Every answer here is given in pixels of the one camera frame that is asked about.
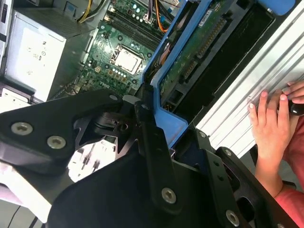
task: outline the computer motherboard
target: computer motherboard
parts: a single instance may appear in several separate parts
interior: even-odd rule
[[[155,14],[147,20],[146,6],[133,0],[112,0],[95,31],[81,74],[61,94],[108,88],[121,96],[134,95],[163,35]]]

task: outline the child's hand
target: child's hand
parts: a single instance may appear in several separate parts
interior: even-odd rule
[[[304,81],[287,84],[289,87],[282,89],[282,92],[287,95],[288,100],[292,100],[295,104],[304,104]]]

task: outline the ram slot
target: ram slot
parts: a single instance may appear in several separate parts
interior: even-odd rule
[[[144,27],[140,27],[132,21],[125,19],[119,12],[109,12],[107,15],[110,20],[106,22],[110,23],[115,29],[133,38],[136,42],[150,50],[156,50],[162,38],[154,36],[150,31],[145,30]]]

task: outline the green circuit board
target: green circuit board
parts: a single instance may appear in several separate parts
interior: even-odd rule
[[[224,0],[216,1],[210,5],[205,16],[199,23],[187,45],[178,56],[177,60],[168,71],[167,75],[160,83],[161,98],[168,95],[174,88],[174,85],[181,77],[187,79],[192,70],[198,64],[195,56],[201,57],[208,49],[216,35],[220,32],[226,23],[221,15],[226,3]]]
[[[112,0],[111,4],[115,10],[125,15],[125,18],[136,23],[137,25],[144,27],[147,31],[150,31],[153,35],[160,38],[163,37],[164,33],[161,32],[157,23],[155,14],[152,15],[151,19],[147,21],[145,16],[147,14],[147,6],[142,5],[137,1],[130,0]],[[164,21],[163,26],[167,28],[169,24]]]
[[[148,48],[102,22],[74,91],[109,88],[121,96],[134,94],[152,54]]]

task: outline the finger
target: finger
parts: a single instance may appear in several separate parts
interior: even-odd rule
[[[296,82],[287,82],[287,85],[292,86],[294,85]]]
[[[295,91],[297,91],[298,89],[301,89],[304,87],[304,81],[301,81],[301,82],[297,82],[297,83],[294,83],[292,84],[291,86],[287,87],[287,88],[284,88],[283,89],[283,93],[286,94],[286,95],[289,95]]]
[[[285,94],[280,96],[280,108],[277,116],[277,126],[281,129],[289,128],[288,100]]]
[[[293,98],[292,101],[295,104],[304,104],[304,96],[299,96],[297,98]]]
[[[258,119],[257,119],[257,110],[253,103],[249,104],[249,118],[252,126],[258,125]]]
[[[279,105],[281,93],[282,91],[278,89],[272,95],[266,110],[266,123],[275,124],[277,126],[277,107]]]
[[[267,105],[267,92],[263,91],[260,96],[260,101],[257,110],[258,124],[264,126],[266,124],[266,105]]]

